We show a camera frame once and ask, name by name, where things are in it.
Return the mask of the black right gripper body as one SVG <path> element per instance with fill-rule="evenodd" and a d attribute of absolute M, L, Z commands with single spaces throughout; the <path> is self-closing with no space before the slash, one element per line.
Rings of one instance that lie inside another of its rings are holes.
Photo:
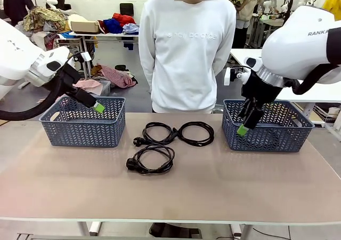
<path fill-rule="evenodd" d="M 272 103 L 281 91 L 281 87 L 266 83 L 252 70 L 248 80 L 242 86 L 241 96 L 246 98 L 246 107 L 251 105 L 261 109 L 264 104 Z"/>

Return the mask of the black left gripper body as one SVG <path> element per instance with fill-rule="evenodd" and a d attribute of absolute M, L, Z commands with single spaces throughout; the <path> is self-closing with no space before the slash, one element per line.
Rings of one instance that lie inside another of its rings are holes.
<path fill-rule="evenodd" d="M 75 95 L 78 92 L 78 87 L 75 84 L 80 80 L 81 76 L 78 71 L 68 63 L 58 71 L 58 78 L 61 82 L 58 95 Z"/>

